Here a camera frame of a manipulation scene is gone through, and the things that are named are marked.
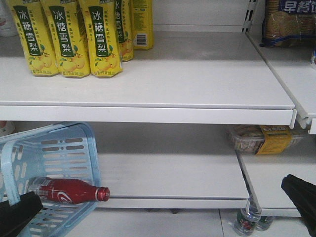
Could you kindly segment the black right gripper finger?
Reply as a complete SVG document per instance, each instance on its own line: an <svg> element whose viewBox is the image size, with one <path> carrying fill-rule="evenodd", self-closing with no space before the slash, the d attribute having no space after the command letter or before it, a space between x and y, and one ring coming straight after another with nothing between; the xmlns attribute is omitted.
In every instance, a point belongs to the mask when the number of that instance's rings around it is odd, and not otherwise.
<svg viewBox="0 0 316 237"><path fill-rule="evenodd" d="M283 178L281 188L296 206L310 236L316 236L316 186L292 174Z"/></svg>

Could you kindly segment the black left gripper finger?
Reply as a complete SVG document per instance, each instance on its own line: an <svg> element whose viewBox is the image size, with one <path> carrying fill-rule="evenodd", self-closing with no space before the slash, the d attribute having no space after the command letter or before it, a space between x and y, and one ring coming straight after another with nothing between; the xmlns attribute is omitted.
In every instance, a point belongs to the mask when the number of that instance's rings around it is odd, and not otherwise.
<svg viewBox="0 0 316 237"><path fill-rule="evenodd" d="M17 237L26 225L42 210L41 199L34 192L20 196L17 204L0 203L0 236Z"/></svg>

